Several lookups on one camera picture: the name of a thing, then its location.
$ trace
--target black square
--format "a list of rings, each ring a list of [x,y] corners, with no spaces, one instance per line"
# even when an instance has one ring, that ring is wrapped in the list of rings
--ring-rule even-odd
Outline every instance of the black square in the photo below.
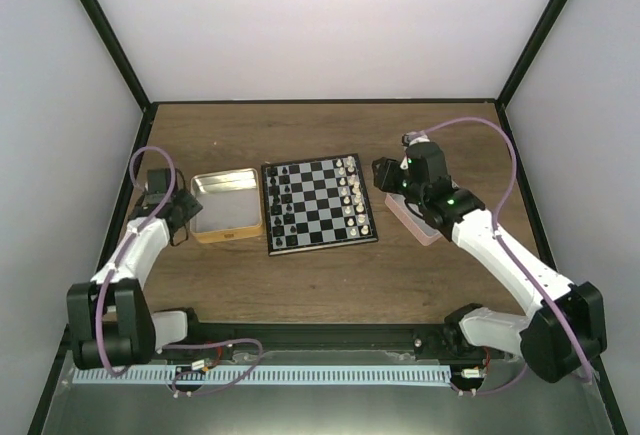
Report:
[[[346,228],[337,228],[333,231],[336,235],[336,240],[346,240],[347,239],[347,229]]]
[[[311,243],[322,243],[322,232],[314,232],[309,238],[311,239]]]

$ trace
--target table top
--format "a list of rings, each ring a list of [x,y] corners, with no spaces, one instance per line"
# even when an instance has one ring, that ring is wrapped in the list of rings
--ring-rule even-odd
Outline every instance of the table top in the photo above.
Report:
[[[151,310],[193,307],[201,321],[325,323],[439,323],[471,302],[521,313],[470,255],[444,239],[420,245],[373,186],[371,162],[400,158],[403,133],[461,116],[497,121],[488,103],[161,105],[148,144],[167,150],[187,181],[270,162],[358,153],[380,240],[269,257],[265,235],[208,245],[192,237],[158,257],[144,288]],[[473,123],[431,138],[444,150],[454,180],[494,207],[510,172],[502,139]],[[140,176],[164,165],[148,153]],[[518,191],[500,222],[536,253]]]

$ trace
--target white wall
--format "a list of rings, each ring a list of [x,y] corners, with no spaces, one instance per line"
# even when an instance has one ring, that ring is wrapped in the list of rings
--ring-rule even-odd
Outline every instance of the white wall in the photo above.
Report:
[[[0,0],[0,432],[24,434],[140,120],[78,0]]]
[[[640,433],[640,0],[569,0],[509,119],[560,269],[603,293],[603,359]]]
[[[495,97],[548,0],[100,0],[152,100]]]

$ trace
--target black metal frame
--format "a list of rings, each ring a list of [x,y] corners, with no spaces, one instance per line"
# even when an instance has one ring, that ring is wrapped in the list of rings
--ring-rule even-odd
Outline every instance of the black metal frame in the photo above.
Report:
[[[524,79],[527,70],[533,63],[538,51],[544,43],[547,35],[553,27],[556,19],[560,15],[567,0],[550,0],[542,13],[538,24],[536,25],[529,41],[527,42],[520,58],[513,68],[509,78],[507,79],[503,90],[497,100],[494,99],[375,99],[375,100],[260,100],[260,101],[166,101],[151,103],[146,96],[144,89],[138,80],[129,60],[122,49],[109,21],[102,11],[98,0],[80,0],[87,14],[91,18],[98,34],[103,40],[114,62],[120,70],[124,80],[129,86],[131,93],[140,105],[143,112],[138,135],[135,140],[133,150],[144,146],[147,143],[153,120],[155,118],[158,106],[160,104],[171,103],[235,103],[235,104],[259,104],[259,103],[493,103],[495,105],[498,119],[503,130],[512,140],[517,152],[517,146],[509,121],[506,114],[506,107],[513,98],[520,83]],[[555,268],[553,255],[549,247],[547,237],[545,235],[539,213],[537,211],[531,187],[527,180],[524,167],[518,156],[518,183],[524,200],[524,206],[527,216],[531,223],[534,239],[540,259]],[[121,228],[127,216],[127,207],[133,185],[129,180],[128,174],[125,175],[122,182],[116,208],[109,225],[109,230],[105,239],[104,248],[100,256],[98,266],[101,267],[115,250],[120,236]],[[202,335],[207,334],[212,338],[233,338],[240,334],[252,337],[258,337],[271,349],[338,349],[338,348],[357,348],[374,346],[380,349],[388,350],[414,350],[413,340],[417,337],[424,337],[426,349],[421,351],[422,358],[437,358],[443,362],[464,363],[466,360],[460,357],[448,357],[443,353],[442,340],[439,336],[441,325],[389,325],[389,324],[365,324],[365,325],[298,325],[298,324],[208,324],[197,323],[196,330]],[[65,335],[60,344],[58,355],[52,366],[47,385],[40,399],[40,403],[33,418],[29,434],[41,433],[44,427],[44,421],[48,412],[55,389],[55,381],[58,379],[62,367],[61,360],[64,353],[68,349],[68,337]],[[481,354],[471,354],[470,360],[477,362],[477,356]],[[604,370],[602,360],[598,357],[594,361],[594,367],[600,372],[600,382],[598,384],[600,393],[605,402],[606,409],[617,434],[628,433],[620,413],[620,409],[615,400],[611,385]]]

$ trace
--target robotic arm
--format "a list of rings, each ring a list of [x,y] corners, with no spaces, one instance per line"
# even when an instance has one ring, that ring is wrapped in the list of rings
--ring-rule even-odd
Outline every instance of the robotic arm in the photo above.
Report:
[[[525,315],[496,313],[470,304],[446,317],[445,337],[455,353],[477,346],[522,356],[543,380],[557,382],[576,370],[580,360],[558,318],[542,295],[496,240],[492,214],[469,190],[458,187],[447,171],[440,147],[426,136],[405,135],[402,162],[373,162],[374,185],[400,194],[417,207],[423,220],[476,258],[522,307]],[[588,359],[606,349],[604,306],[590,283],[576,286],[552,270],[511,237],[497,233],[562,310]]]
[[[186,229],[187,222],[202,210],[186,187],[176,186],[169,203],[139,230],[164,198],[169,180],[168,169],[148,172],[145,192],[135,204],[125,236],[114,254],[89,283],[72,285],[67,292],[71,349],[80,369],[102,367],[95,333],[96,315],[102,318],[108,312],[115,312],[117,316],[117,321],[102,321],[102,342],[114,366],[148,363],[157,349],[187,336],[186,312],[176,310],[151,315],[142,293],[162,249],[169,243],[175,245],[174,235],[183,227]],[[105,309],[96,314],[98,292],[113,270],[115,275],[107,288]]]

